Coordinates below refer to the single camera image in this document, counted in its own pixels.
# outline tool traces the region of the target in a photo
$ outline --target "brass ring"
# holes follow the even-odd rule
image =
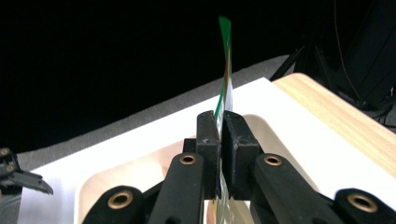
[[[2,148],[1,151],[0,151],[0,153],[1,153],[3,156],[6,156],[6,155],[8,154],[8,148]]]
[[[134,199],[134,195],[129,190],[122,190],[117,192],[111,196],[108,201],[107,205],[112,209],[121,209],[126,207],[128,204],[132,202]]]
[[[12,166],[12,165],[8,165],[7,166],[7,171],[8,172],[11,172],[11,171],[13,171],[14,170],[14,167]]]
[[[276,156],[265,156],[264,161],[273,166],[278,166],[282,164],[282,160]]]
[[[378,207],[376,206],[376,203],[370,199],[369,197],[358,194],[358,193],[353,193],[349,194],[347,196],[347,200],[356,208],[359,208],[361,211],[368,212],[368,213],[374,213],[378,211]]]
[[[196,157],[194,155],[185,155],[180,157],[180,162],[185,164],[185,165],[191,165],[196,162]]]

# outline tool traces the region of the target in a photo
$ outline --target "light wood edge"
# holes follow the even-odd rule
[[[396,178],[396,134],[304,74],[274,84]]]

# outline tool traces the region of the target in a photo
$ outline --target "black metal linkage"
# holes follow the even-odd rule
[[[197,153],[181,153],[171,166],[148,224],[203,222],[204,159]]]
[[[144,197],[139,189],[117,186],[93,205],[83,224],[140,224],[145,222]]]
[[[265,153],[255,164],[257,183],[279,223],[343,223],[288,160]]]
[[[360,189],[341,189],[337,191],[333,208],[345,223],[396,223],[395,211],[371,193]]]

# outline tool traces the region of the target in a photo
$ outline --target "wooden table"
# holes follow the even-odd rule
[[[396,178],[395,133],[304,74],[274,84]]]

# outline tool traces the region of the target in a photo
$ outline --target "gray fabric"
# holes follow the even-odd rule
[[[254,64],[248,68],[233,73],[233,87],[239,87],[260,77],[270,77],[286,60],[286,58],[287,55],[276,57],[274,59]],[[140,127],[156,119],[160,119],[175,113],[178,110],[207,100],[219,94],[221,81],[221,78],[217,79],[205,84],[204,86],[187,91],[163,103],[154,105],[141,112],[133,114],[126,119],[121,119],[107,125],[106,127],[83,134],[60,144],[22,153],[19,155],[21,168],[24,170],[35,169],[39,166],[80,151],[83,148],[93,146],[111,137],[131,131],[132,129]]]

